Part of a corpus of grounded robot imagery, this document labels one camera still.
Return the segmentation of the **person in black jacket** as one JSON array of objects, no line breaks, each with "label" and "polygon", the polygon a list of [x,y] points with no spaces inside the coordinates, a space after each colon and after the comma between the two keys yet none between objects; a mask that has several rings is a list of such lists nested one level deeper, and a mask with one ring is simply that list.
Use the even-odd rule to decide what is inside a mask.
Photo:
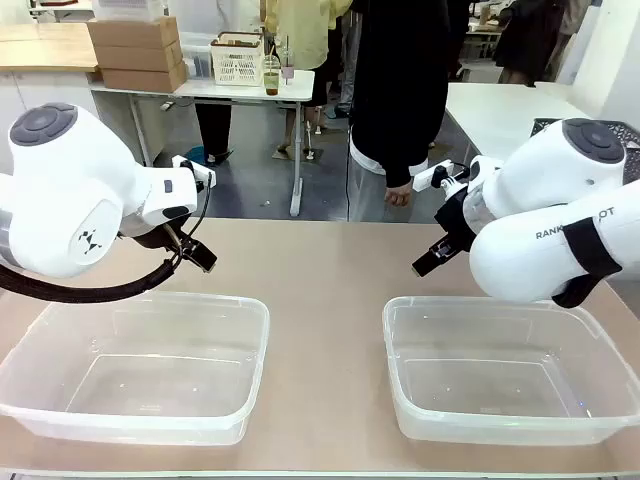
[{"label": "person in black jacket", "polygon": [[424,105],[426,160],[410,168],[414,177],[427,169],[431,144],[445,113],[448,93],[447,50],[450,22],[447,0],[362,0],[362,32],[350,111],[348,173],[352,222],[406,222],[406,207],[384,201],[385,105],[393,90]]}]

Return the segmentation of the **person's left hand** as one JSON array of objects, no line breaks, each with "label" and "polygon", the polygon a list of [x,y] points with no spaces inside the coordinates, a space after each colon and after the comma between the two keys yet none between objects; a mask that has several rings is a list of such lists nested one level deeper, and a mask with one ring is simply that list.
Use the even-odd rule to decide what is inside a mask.
[{"label": "person's left hand", "polygon": [[384,201],[395,207],[406,207],[409,205],[413,191],[411,182],[393,188],[387,188],[385,191]]}]

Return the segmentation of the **light wooden desk top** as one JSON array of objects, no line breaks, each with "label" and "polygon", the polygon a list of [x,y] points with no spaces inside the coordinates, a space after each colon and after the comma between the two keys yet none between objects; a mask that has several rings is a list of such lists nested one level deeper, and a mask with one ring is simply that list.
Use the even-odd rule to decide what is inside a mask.
[{"label": "light wooden desk top", "polygon": [[0,26],[0,71],[96,72],[85,23]]}]

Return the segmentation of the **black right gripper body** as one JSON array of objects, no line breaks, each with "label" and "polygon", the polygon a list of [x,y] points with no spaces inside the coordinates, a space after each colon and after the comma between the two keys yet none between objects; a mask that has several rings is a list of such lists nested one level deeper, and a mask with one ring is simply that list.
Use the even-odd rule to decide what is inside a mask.
[{"label": "black right gripper body", "polygon": [[436,212],[435,220],[446,235],[432,247],[432,250],[443,260],[449,260],[460,252],[469,252],[476,238],[463,213],[466,196],[466,191],[458,191]]}]

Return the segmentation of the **person in dark clothes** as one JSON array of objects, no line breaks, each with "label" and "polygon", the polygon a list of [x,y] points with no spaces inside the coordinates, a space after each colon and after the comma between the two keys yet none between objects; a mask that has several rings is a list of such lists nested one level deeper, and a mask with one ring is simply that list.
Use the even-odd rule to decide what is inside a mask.
[{"label": "person in dark clothes", "polygon": [[513,0],[498,22],[504,30],[494,60],[499,84],[532,87],[541,79],[555,48],[568,0]]}]

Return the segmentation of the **person in yellow shirt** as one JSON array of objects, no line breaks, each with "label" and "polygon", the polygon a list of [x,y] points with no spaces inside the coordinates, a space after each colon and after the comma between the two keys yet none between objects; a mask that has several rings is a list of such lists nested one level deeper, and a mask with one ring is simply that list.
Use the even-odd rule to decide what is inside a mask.
[{"label": "person in yellow shirt", "polygon": [[338,18],[353,0],[264,0],[265,27],[275,36],[276,52],[289,46],[296,69],[312,71],[311,99],[304,104],[305,121],[323,127],[320,109],[327,104],[327,85],[333,72],[329,56],[329,35]]}]

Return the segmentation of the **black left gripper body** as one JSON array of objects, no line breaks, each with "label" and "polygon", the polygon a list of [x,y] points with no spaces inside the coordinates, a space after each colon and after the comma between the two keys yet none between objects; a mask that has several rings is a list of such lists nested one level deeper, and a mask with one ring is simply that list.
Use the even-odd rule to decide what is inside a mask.
[{"label": "black left gripper body", "polygon": [[178,224],[166,223],[156,226],[134,240],[147,249],[164,249],[180,258],[196,257],[200,253],[199,243]]}]

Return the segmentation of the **white slotted basket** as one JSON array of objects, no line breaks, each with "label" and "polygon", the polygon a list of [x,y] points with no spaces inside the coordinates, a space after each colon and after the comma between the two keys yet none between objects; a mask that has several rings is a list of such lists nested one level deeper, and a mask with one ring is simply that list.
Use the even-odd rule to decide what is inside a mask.
[{"label": "white slotted basket", "polygon": [[224,86],[263,85],[263,35],[221,32],[210,46],[215,82]]}]

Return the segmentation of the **clear storage box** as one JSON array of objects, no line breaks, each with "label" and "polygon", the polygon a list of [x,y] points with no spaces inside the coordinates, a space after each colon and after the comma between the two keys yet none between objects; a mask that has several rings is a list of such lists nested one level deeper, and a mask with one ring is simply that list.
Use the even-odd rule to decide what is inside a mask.
[{"label": "clear storage box", "polygon": [[210,34],[180,32],[183,59],[190,79],[213,79]]}]

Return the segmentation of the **person's left forearm black sleeve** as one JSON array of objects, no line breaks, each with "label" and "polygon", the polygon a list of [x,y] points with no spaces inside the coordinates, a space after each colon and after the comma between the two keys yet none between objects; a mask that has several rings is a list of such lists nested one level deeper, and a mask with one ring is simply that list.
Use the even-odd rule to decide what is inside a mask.
[{"label": "person's left forearm black sleeve", "polygon": [[385,105],[384,169],[389,188],[408,184],[410,168],[423,163],[428,156],[425,113],[424,105],[407,96],[403,87],[395,88]]}]

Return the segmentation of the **cardboard box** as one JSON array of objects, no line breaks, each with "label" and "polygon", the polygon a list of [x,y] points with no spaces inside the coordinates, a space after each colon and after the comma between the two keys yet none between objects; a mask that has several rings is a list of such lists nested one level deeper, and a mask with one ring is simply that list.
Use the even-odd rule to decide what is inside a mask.
[{"label": "cardboard box", "polygon": [[95,46],[94,51],[103,70],[169,72],[183,59],[178,41],[159,49]]},{"label": "cardboard box", "polygon": [[164,16],[153,22],[90,21],[87,23],[94,46],[163,49],[179,39],[174,17]]},{"label": "cardboard box", "polygon": [[168,72],[105,69],[102,78],[107,88],[155,93],[172,93],[187,80],[184,61]]}]

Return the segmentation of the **large white table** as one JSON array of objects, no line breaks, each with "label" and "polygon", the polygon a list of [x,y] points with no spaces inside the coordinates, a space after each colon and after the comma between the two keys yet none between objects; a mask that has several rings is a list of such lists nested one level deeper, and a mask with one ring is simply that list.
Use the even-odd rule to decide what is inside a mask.
[{"label": "large white table", "polygon": [[508,157],[529,138],[537,118],[587,118],[568,100],[570,87],[542,82],[519,84],[451,83],[446,110],[466,137],[464,161],[476,153]]}]

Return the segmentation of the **clear plastic bin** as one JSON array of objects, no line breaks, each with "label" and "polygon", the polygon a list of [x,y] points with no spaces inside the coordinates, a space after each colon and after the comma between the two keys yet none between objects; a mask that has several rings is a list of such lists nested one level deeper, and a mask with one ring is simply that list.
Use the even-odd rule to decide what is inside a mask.
[{"label": "clear plastic bin", "polygon": [[231,446],[257,400],[269,328],[251,298],[52,303],[0,363],[0,414],[55,439]]},{"label": "clear plastic bin", "polygon": [[583,308],[397,297],[383,334],[397,422],[412,440],[582,446],[640,426],[640,378]]}]

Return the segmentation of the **white folding table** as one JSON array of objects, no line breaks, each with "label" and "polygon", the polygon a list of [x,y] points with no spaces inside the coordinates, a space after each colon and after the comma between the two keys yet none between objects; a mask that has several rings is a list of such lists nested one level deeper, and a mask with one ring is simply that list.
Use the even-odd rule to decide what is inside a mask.
[{"label": "white folding table", "polygon": [[295,125],[293,131],[294,146],[294,181],[291,193],[289,214],[298,217],[301,210],[303,178],[301,176],[301,163],[303,153],[303,139],[308,129],[305,123],[303,103],[312,97],[315,75],[311,71],[295,70],[294,79],[279,87],[279,93],[270,96],[263,87],[256,86],[230,86],[221,85],[214,80],[187,80],[172,93],[149,92],[141,90],[112,89],[103,81],[90,81],[89,87],[93,92],[106,92],[125,94],[128,100],[129,111],[132,114],[138,143],[142,151],[143,164],[152,166],[154,160],[148,152],[145,132],[140,120],[138,98],[142,96],[168,98],[175,100],[191,98],[195,104],[232,105],[232,106],[272,106],[295,112]]}]

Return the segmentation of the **plastic cup green drink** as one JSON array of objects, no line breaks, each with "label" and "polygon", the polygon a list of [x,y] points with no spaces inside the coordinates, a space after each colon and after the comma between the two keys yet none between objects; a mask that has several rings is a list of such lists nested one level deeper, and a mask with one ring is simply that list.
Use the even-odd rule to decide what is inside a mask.
[{"label": "plastic cup green drink", "polygon": [[263,59],[263,84],[268,96],[279,93],[281,64],[276,55],[266,55]]}]

